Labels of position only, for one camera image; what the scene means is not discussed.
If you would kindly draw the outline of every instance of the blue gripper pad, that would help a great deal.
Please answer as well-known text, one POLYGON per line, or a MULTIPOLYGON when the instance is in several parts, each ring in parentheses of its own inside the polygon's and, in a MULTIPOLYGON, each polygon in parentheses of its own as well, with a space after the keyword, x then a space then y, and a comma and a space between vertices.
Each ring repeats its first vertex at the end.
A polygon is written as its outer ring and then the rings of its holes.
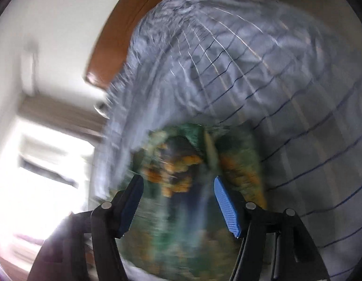
POLYGON ((229 195, 222 180, 218 176, 214 181, 214 191, 229 231, 232 232, 236 238, 239 238, 242 233, 242 227, 240 225, 241 213, 236 209, 231 195, 229 195))
POLYGON ((122 237, 132 225, 142 194, 143 178, 140 175, 135 175, 119 201, 120 203, 123 202, 123 206, 120 214, 120 227, 117 231, 118 237, 122 237))

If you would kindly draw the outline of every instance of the wooden headboard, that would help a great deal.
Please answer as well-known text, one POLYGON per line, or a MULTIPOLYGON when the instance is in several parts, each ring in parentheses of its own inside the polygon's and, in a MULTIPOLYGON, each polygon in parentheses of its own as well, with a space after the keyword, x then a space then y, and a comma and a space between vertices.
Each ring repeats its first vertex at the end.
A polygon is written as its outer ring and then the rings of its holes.
POLYGON ((162 0, 119 0, 93 49, 85 80, 107 89, 126 60, 127 50, 139 20, 162 0))

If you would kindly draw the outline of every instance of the green printed cloth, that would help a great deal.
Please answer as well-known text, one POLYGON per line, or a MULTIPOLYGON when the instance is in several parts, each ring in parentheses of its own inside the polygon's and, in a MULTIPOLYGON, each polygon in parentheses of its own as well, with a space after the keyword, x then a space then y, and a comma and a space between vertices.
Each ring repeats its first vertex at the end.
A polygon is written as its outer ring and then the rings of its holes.
POLYGON ((228 280, 241 242, 227 229, 215 177, 266 208, 248 126, 185 124, 151 132, 118 190, 134 174, 143 176, 145 188, 130 230, 118 240, 122 257, 169 280, 228 280))

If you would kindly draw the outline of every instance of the bed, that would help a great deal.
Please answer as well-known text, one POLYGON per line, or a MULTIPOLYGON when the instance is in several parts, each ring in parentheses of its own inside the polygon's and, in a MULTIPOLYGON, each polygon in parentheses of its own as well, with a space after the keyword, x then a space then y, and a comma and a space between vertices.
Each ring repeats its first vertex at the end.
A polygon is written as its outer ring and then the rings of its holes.
POLYGON ((248 122, 269 208, 297 211, 333 281, 355 269, 362 61, 324 25, 276 1, 163 0, 136 26, 108 100, 97 198, 117 188, 150 130, 248 122))

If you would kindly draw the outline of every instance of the metal screw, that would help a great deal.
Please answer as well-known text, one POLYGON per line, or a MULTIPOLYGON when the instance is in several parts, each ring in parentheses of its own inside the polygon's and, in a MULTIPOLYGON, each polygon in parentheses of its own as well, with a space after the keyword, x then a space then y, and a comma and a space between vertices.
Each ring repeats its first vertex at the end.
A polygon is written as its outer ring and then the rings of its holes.
POLYGON ((296 214, 296 212, 292 208, 288 208, 287 210, 285 210, 285 213, 291 217, 296 214))
POLYGON ((250 210, 254 210, 256 208, 256 205, 253 202, 247 202, 246 208, 250 210))
POLYGON ((103 204, 102 204, 102 208, 103 209, 109 209, 109 208, 111 208, 112 207, 112 203, 111 202, 104 202, 103 204))

